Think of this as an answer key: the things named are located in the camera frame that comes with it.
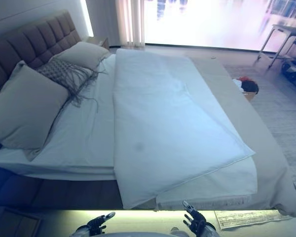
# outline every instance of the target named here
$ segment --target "gray pillow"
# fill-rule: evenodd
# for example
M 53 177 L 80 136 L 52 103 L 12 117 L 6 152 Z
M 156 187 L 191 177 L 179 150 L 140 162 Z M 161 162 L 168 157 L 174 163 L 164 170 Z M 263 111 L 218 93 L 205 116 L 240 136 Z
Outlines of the gray pillow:
M 41 149 L 67 97 L 65 88 L 18 63 L 0 92 L 0 143 Z
M 110 56 L 110 52 L 103 47 L 92 43 L 78 42 L 71 48 L 55 55 L 53 58 L 58 58 L 95 71 L 99 63 L 108 56 Z
M 36 71 L 66 88 L 69 93 L 68 102 L 73 100 L 74 105 L 77 107 L 85 98 L 79 94 L 80 91 L 98 77 L 98 73 L 95 71 L 58 58 L 53 58 L 48 63 L 37 68 Z

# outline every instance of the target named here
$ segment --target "red object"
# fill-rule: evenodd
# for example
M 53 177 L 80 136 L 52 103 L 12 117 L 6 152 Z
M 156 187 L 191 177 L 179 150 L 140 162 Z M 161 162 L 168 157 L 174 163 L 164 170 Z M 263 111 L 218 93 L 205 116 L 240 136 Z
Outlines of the red object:
M 251 80 L 251 81 L 253 81 L 252 79 L 248 78 L 247 76 L 239 77 L 238 80 L 240 80 L 240 81 L 245 81 L 245 80 Z

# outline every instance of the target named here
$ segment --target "glowing light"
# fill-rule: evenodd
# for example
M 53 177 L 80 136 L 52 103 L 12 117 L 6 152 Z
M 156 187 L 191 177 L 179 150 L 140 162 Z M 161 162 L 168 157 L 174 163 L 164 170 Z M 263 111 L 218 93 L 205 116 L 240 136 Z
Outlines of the glowing light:
M 94 35 L 93 35 L 93 30 L 92 30 L 92 26 L 91 26 L 90 17 L 89 17 L 87 3 L 85 2 L 85 0 L 80 0 L 80 4 L 81 4 L 83 16 L 84 16 L 84 21 L 85 21 L 85 24 L 87 27 L 88 34 L 90 37 L 93 37 Z

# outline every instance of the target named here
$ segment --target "white pillow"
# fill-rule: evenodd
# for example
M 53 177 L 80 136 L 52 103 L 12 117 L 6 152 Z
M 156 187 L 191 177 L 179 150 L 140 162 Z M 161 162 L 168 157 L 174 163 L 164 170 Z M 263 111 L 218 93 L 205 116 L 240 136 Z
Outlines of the white pillow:
M 92 43 L 78 42 L 54 57 L 95 71 L 99 63 L 108 56 L 110 56 L 110 52 L 103 47 Z
M 32 160 L 68 97 L 61 85 L 19 62 L 0 92 L 0 143 Z

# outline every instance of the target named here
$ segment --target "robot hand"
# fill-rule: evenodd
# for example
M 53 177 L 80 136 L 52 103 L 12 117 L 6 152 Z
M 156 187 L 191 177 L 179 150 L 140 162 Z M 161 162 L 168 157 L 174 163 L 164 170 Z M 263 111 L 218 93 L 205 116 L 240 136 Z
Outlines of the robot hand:
M 185 210 L 192 216 L 192 218 L 190 218 L 185 214 L 184 216 L 189 222 L 183 220 L 183 223 L 186 224 L 194 234 L 196 234 L 196 237 L 219 237 L 215 227 L 211 223 L 206 222 L 205 217 L 192 205 L 188 204 L 186 201 L 183 201 L 183 206 Z
M 80 226 L 75 233 L 71 235 L 71 237 L 90 237 L 95 235 L 104 234 L 103 229 L 106 226 L 101 226 L 104 222 L 111 219 L 115 216 L 115 212 L 111 212 L 108 215 L 99 216 L 91 221 L 89 221 L 86 225 Z

